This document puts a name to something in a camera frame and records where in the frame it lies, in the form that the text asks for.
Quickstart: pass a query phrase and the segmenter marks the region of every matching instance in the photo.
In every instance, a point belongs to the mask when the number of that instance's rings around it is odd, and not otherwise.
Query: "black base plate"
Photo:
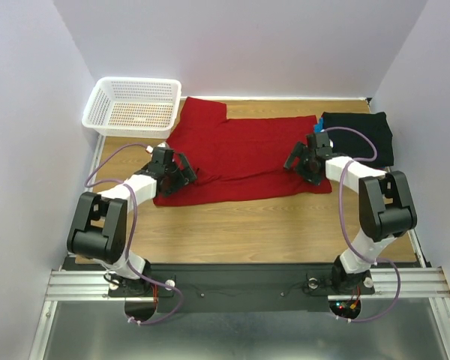
[[[153,264],[151,270],[160,281],[173,279],[183,292],[180,312],[329,311],[327,296],[340,295],[331,287],[329,263]],[[317,289],[308,286],[311,278],[318,280]],[[373,288],[361,286],[361,294],[373,293]],[[159,292],[157,311],[167,313],[177,302],[178,296],[164,289]]]

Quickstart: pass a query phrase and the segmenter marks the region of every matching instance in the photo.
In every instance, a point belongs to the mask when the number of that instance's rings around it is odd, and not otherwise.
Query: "metal frame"
[[[99,136],[91,171],[100,163],[105,136]],[[427,268],[415,230],[409,231],[410,242],[421,268],[399,268],[402,277],[401,298],[428,298],[442,338],[445,351],[450,359],[450,289],[441,268]],[[371,270],[376,293],[363,295],[363,299],[390,299],[397,289],[395,271],[390,268]],[[29,358],[43,359],[47,349],[53,319],[58,302],[124,301],[125,298],[110,298],[109,284],[103,279],[104,271],[53,271],[45,295],[34,343]],[[345,299],[340,295],[329,300]],[[152,302],[152,298],[126,298],[128,302]]]

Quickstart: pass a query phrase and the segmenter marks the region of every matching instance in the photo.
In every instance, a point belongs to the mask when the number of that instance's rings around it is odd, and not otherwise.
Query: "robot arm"
[[[325,177],[339,182],[351,157],[334,154],[326,132],[307,135],[307,144],[298,142],[284,167],[305,181],[318,185]],[[343,185],[358,193],[360,227],[352,246],[365,259],[346,249],[334,262],[332,281],[338,289],[354,287],[363,280],[371,263],[397,237],[413,229],[417,215],[406,176],[399,171],[384,172],[358,162],[351,163]]]
[[[183,166],[180,169],[173,155],[174,151],[170,148],[154,148],[151,161],[124,181],[135,193],[137,205],[158,194],[167,197],[197,179],[187,158],[177,154]],[[127,213],[132,209],[131,193],[123,184],[100,193],[83,193],[73,216],[67,249],[100,263],[122,278],[138,279],[139,276],[130,270],[127,261],[141,273],[147,270],[149,264],[132,251],[128,259],[125,258]],[[96,224],[100,220],[103,220],[103,225]]]

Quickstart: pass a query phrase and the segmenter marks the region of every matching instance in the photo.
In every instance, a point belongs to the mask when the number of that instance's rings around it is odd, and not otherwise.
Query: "black cloth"
[[[378,156],[375,161],[366,162],[369,167],[390,167],[394,163],[392,148],[392,131],[387,123],[386,114],[354,114],[324,112],[323,128],[342,126],[360,131],[376,146]],[[340,152],[351,158],[371,158],[374,151],[360,136],[345,130],[328,132],[333,141],[333,152]]]

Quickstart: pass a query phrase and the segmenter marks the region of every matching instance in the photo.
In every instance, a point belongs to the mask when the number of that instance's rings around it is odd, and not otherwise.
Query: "white wall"
[[[101,77],[184,95],[370,97],[425,0],[55,0]]]
[[[450,0],[430,0],[372,101],[394,133],[425,256],[450,283]]]
[[[51,0],[0,0],[0,360],[27,359],[96,136],[94,85]]]

